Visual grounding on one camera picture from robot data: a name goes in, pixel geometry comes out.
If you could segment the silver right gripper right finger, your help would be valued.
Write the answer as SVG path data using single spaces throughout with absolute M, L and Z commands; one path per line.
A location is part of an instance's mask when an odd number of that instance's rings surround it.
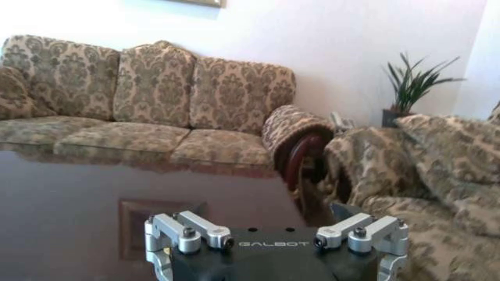
M 363 209 L 343 203 L 330 204 L 335 224 L 317 231 L 315 247 L 339 249 L 347 244 L 351 252 L 369 254 L 374 249 L 383 255 L 378 267 L 378 280 L 398 280 L 398 272 L 409 261 L 409 225 L 390 215 L 377 218 Z

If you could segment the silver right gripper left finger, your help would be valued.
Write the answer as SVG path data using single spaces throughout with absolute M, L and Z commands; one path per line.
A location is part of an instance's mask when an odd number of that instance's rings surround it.
M 158 280 L 174 280 L 173 251 L 191 255 L 209 247 L 229 251 L 235 245 L 231 230 L 206 220 L 191 211 L 178 215 L 153 215 L 145 222 L 146 260 L 154 265 Z

